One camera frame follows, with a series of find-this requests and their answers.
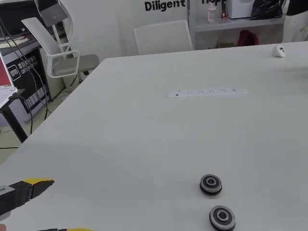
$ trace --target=white box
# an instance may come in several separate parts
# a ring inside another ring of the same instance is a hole
[[[247,18],[251,15],[255,0],[227,0],[229,18]]]

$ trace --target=barcode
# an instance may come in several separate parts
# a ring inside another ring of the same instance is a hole
[[[28,104],[28,106],[29,106],[30,108],[32,108],[32,107],[39,101],[38,96],[39,96],[40,99],[43,98],[43,97],[45,96],[45,91],[44,91],[44,89],[46,90],[45,86],[41,87],[41,88],[38,90],[38,93],[37,93],[37,94],[34,92],[30,97],[28,97],[28,98],[26,99],[26,102],[27,102],[27,104]]]

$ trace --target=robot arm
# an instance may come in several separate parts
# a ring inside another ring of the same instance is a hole
[[[0,186],[0,221],[8,218],[13,209],[41,195],[53,183],[54,180],[48,178],[29,178],[10,186]]]

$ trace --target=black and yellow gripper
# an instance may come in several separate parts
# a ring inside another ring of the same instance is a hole
[[[49,229],[49,230],[39,230],[39,231],[93,231],[89,229],[84,229],[84,228],[77,228],[77,229]]]
[[[49,178],[28,178],[10,186],[0,186],[0,216],[41,195],[53,183]]]

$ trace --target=gray chair seat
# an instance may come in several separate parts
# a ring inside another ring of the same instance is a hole
[[[62,76],[74,73],[76,70],[77,58],[61,60],[53,66],[55,76]],[[79,60],[78,72],[94,70],[99,65],[99,58],[95,54],[82,55]]]

